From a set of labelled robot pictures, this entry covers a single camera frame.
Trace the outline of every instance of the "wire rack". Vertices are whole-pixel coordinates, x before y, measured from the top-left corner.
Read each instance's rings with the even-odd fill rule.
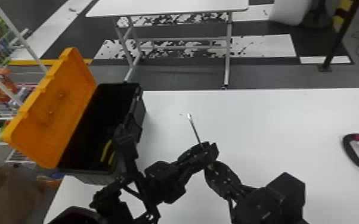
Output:
[[[0,102],[0,127],[4,125],[6,120],[11,120],[17,115],[18,109],[23,104],[28,93],[27,87],[16,85],[6,76],[5,71],[11,61],[13,52],[20,48],[26,48],[33,59],[39,64],[43,73],[48,71],[23,37],[28,32],[28,29],[19,32],[0,8],[0,91],[5,96]],[[6,161],[9,163],[36,164],[16,150],[9,154]]]

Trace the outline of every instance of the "white floor tape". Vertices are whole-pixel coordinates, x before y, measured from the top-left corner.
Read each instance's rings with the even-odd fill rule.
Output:
[[[302,64],[322,64],[325,61],[325,56],[317,56],[317,57],[301,57]],[[331,61],[332,64],[349,64],[351,60],[348,56],[335,56]]]
[[[91,3],[92,0],[68,0],[48,20],[46,20],[27,41],[35,54],[40,58],[57,38],[78,17],[78,14]],[[16,50],[11,59],[32,60],[26,49]]]

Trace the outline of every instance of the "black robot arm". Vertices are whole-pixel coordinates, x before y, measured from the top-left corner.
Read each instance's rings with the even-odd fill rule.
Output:
[[[216,144],[204,142],[191,147],[177,161],[152,164],[143,175],[136,166],[138,153],[131,137],[124,136],[116,142],[125,168],[113,183],[94,195],[89,206],[97,213],[71,207],[50,224],[156,224],[160,219],[157,205],[171,204],[182,197],[191,176],[201,170],[205,171],[207,184],[228,201],[232,224],[306,223],[302,218],[305,184],[287,173],[263,188],[242,185],[226,164],[216,161],[219,154]],[[130,183],[135,183],[137,191],[128,186]],[[121,190],[141,200],[145,213],[133,218],[126,203],[119,198]]]

